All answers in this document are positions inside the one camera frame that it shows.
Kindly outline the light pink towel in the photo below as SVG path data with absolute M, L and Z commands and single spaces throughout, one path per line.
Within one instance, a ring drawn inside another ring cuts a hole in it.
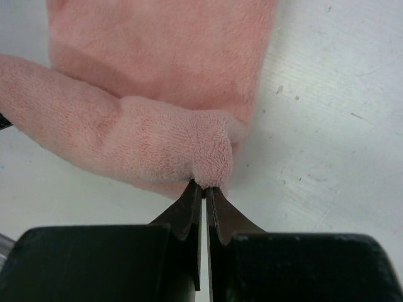
M 72 165 L 178 197 L 223 186 L 276 1 L 47 1 L 50 67 L 1 55 L 1 113 Z

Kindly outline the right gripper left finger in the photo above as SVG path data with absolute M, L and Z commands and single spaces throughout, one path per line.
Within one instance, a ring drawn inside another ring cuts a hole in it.
M 185 266 L 192 277 L 195 290 L 200 290 L 202 188 L 191 180 L 181 196 L 170 207 L 150 222 L 168 225 L 182 245 Z

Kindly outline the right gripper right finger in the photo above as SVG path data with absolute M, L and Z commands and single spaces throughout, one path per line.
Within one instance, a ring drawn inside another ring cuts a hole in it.
M 218 187 L 205 190 L 210 301 L 229 301 L 237 260 L 231 243 L 238 234 L 266 234 L 232 205 Z

